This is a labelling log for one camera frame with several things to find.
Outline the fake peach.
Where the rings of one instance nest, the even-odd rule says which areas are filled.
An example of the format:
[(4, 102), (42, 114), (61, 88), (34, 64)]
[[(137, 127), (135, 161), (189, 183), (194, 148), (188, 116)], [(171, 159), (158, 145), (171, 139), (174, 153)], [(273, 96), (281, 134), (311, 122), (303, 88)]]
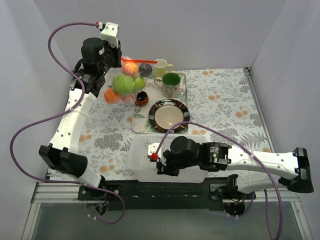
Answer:
[(125, 75), (135, 77), (139, 73), (139, 66), (135, 62), (124, 62), (121, 71)]

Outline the clear zip top bag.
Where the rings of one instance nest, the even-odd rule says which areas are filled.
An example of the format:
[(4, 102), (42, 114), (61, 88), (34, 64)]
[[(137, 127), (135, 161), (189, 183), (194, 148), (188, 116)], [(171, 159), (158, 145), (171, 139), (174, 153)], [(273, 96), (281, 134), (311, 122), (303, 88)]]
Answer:
[(156, 60), (121, 57), (121, 67), (111, 68), (105, 76), (107, 89), (103, 96), (108, 104), (130, 104), (146, 88), (154, 72)]

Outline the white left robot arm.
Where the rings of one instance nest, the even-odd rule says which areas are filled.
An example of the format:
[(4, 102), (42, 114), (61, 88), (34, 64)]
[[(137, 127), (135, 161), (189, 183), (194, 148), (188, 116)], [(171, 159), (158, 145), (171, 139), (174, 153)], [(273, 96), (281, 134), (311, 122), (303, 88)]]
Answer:
[(106, 196), (104, 177), (96, 173), (85, 156), (78, 155), (78, 144), (88, 113), (105, 84), (105, 75), (111, 68), (121, 67), (121, 46), (97, 37), (87, 38), (81, 47), (81, 59), (74, 67), (65, 109), (68, 111), (59, 123), (47, 146), (39, 155), (50, 169), (66, 174), (82, 184), (89, 185), (89, 194), (95, 200)]

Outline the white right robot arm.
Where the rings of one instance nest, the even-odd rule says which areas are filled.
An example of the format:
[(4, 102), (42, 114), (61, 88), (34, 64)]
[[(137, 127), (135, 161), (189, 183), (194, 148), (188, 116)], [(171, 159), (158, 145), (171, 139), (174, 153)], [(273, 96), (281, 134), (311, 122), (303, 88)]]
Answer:
[(156, 163), (158, 175), (183, 183), (202, 183), (209, 172), (248, 171), (247, 175), (231, 174), (224, 185), (212, 188), (212, 195), (221, 199), (274, 187), (300, 194), (314, 192), (307, 150), (301, 147), (287, 153), (247, 153), (227, 143), (198, 143), (178, 136), (166, 150), (159, 142), (149, 144), (147, 156)]

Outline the fake dark plum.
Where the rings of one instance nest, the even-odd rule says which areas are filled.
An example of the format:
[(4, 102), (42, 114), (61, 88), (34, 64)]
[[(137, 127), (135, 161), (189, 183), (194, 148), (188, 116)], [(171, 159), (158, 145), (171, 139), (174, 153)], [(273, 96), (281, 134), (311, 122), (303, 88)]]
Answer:
[(141, 77), (147, 78), (153, 72), (153, 67), (149, 63), (141, 63), (138, 67), (138, 74)]

